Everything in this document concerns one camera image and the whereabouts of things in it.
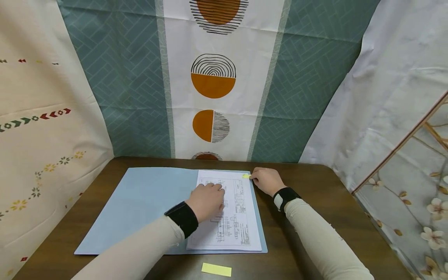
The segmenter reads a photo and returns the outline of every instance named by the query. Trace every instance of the circular pattern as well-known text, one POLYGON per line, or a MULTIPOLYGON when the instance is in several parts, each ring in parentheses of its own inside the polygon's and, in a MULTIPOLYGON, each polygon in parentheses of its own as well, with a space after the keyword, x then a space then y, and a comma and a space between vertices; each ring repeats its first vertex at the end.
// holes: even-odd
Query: circular pattern
POLYGON ((235 64, 225 56, 203 54, 191 66, 191 81, 195 89, 208 98, 226 96, 235 85, 235 64))
POLYGON ((218 143, 229 134, 230 123, 220 113, 203 110, 194 116, 193 130, 202 140, 218 143))
POLYGON ((242 22, 247 0, 191 0, 190 9, 200 27, 208 33, 227 35, 242 22))
POLYGON ((194 154, 191 159, 223 160, 218 154, 212 152, 199 152, 194 154))

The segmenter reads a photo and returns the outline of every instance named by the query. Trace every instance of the light blue folder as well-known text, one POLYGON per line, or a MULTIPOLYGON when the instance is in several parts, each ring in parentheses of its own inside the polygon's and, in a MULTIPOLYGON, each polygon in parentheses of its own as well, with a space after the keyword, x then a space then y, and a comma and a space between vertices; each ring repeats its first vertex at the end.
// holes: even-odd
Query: light blue folder
MULTIPOLYGON (((247 173, 248 171, 230 171, 247 173)), ((198 171, 184 168, 129 168, 75 254, 98 255, 115 243, 158 219, 168 209, 186 200, 196 186, 198 171)), ((166 254, 247 254, 267 253, 260 212, 250 182, 261 251, 187 250, 187 240, 166 254)))

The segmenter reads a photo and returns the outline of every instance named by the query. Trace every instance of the beige sleeve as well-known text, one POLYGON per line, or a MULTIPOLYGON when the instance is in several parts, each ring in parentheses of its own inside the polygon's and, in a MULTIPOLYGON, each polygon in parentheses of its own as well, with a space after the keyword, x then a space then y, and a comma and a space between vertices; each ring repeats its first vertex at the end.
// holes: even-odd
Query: beige sleeve
POLYGON ((290 201, 285 213, 325 280, 374 279, 336 230, 305 201, 290 201))
POLYGON ((181 228, 162 216, 104 251, 72 280, 141 280, 171 246, 182 240, 181 228))

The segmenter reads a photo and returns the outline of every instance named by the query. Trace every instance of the wrist strap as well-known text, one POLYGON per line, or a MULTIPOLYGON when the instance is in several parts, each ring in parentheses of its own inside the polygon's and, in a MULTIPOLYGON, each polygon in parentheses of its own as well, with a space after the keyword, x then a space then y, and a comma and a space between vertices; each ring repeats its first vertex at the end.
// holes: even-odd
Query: wrist strap
POLYGON ((185 239, 187 239, 199 226, 196 215, 185 201, 166 211, 165 216, 170 217, 170 219, 181 228, 184 232, 185 239))
POLYGON ((277 206, 279 211, 284 213, 284 207, 288 202, 296 198, 301 198, 293 189, 282 188, 274 195, 274 204, 277 206))

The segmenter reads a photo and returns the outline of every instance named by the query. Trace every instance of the left hand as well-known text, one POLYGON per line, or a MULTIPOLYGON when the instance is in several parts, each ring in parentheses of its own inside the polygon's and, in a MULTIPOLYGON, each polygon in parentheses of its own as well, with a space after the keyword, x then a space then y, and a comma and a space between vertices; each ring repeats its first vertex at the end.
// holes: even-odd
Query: left hand
POLYGON ((193 210, 200 224, 224 209, 224 193, 220 184, 199 184, 185 203, 193 210))

